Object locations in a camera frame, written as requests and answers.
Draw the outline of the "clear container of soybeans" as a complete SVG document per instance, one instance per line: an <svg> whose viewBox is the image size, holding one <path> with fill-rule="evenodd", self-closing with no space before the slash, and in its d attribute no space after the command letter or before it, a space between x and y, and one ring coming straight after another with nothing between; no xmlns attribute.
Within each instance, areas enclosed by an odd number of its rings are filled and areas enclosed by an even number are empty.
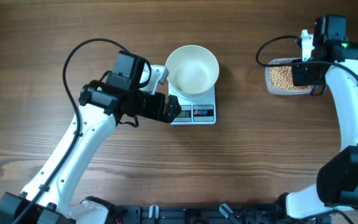
<svg viewBox="0 0 358 224"><path fill-rule="evenodd" d="M290 66L266 67L265 80L267 90L273 95L310 94L312 86L295 86Z"/></svg>

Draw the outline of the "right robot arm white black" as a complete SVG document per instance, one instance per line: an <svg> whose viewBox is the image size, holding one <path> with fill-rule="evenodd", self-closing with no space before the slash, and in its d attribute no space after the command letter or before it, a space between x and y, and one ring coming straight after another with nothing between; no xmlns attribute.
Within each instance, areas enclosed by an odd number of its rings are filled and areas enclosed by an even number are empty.
<svg viewBox="0 0 358 224"><path fill-rule="evenodd" d="M316 183L286 194L283 212L296 221L358 209L358 43L346 35L346 16L317 18L303 31L301 59L292 60L293 84L331 90L341 133L341 149L318 172Z"/></svg>

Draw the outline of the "white digital kitchen scale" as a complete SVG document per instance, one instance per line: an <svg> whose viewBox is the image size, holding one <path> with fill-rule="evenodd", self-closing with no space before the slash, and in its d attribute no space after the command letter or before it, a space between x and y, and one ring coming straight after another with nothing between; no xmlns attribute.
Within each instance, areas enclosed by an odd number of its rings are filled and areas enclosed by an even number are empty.
<svg viewBox="0 0 358 224"><path fill-rule="evenodd" d="M172 125L209 125L216 123L214 86L199 95L186 95L169 84L168 92L178 98L181 106L181 113L173 120Z"/></svg>

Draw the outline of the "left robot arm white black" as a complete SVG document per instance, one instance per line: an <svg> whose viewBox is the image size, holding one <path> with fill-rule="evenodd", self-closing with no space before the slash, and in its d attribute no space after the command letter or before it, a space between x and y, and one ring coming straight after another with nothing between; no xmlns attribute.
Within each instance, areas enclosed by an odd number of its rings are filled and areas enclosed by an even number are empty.
<svg viewBox="0 0 358 224"><path fill-rule="evenodd" d="M72 206L75 190L94 154L123 115L171 123L181 107L156 88L168 76L161 65L120 51L100 80L86 84L66 133L40 172L19 195L0 199L0 223L114 223L114 204L87 197Z"/></svg>

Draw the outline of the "white round bowl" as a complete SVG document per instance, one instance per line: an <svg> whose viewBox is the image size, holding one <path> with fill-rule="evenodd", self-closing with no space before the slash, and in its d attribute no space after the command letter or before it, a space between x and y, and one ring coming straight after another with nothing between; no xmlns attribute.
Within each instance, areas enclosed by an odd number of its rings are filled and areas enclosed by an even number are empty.
<svg viewBox="0 0 358 224"><path fill-rule="evenodd" d="M165 62L169 84L184 97L206 94L219 78L217 58L199 45L185 45L174 50Z"/></svg>

